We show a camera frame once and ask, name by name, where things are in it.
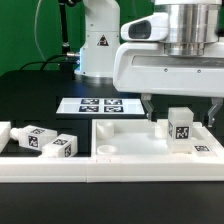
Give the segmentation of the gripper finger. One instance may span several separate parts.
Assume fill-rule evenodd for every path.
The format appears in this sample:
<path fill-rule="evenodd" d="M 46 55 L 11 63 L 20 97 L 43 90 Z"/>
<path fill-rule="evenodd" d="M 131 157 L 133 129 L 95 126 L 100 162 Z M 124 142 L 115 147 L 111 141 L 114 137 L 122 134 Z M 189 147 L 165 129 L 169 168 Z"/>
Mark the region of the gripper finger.
<path fill-rule="evenodd" d="M 222 98 L 212 98 L 211 99 L 212 106 L 208 110 L 208 126 L 211 127 L 215 121 L 215 115 L 223 106 L 223 99 Z"/>
<path fill-rule="evenodd" d="M 153 114 L 153 111 L 154 111 L 154 107 L 151 103 L 151 97 L 152 97 L 152 95 L 148 94 L 148 93 L 142 93 L 141 94 L 141 101 L 142 101 L 142 104 L 143 104 L 144 108 L 146 109 L 147 118 L 149 120 L 152 119 L 152 114 Z"/>

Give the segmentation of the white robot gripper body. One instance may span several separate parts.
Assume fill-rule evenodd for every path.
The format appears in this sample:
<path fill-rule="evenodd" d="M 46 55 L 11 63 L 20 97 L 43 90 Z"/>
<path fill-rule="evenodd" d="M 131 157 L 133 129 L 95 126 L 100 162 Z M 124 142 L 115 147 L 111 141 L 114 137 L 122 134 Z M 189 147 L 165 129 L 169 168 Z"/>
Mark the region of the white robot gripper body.
<path fill-rule="evenodd" d="M 115 57 L 113 84 L 120 92 L 224 98 L 224 42 L 202 56 L 168 56 L 159 43 L 125 43 Z"/>

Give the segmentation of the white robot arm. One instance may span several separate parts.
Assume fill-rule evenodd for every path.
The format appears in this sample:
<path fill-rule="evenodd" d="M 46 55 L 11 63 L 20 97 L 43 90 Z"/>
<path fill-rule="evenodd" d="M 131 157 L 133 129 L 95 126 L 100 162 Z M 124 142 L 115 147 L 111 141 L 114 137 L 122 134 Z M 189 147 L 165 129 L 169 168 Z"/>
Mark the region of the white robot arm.
<path fill-rule="evenodd" d="M 152 2 L 153 14 L 120 25 L 115 0 L 83 0 L 86 40 L 75 78 L 139 93 L 148 110 L 153 94 L 209 97 L 212 125 L 224 102 L 222 0 Z"/>

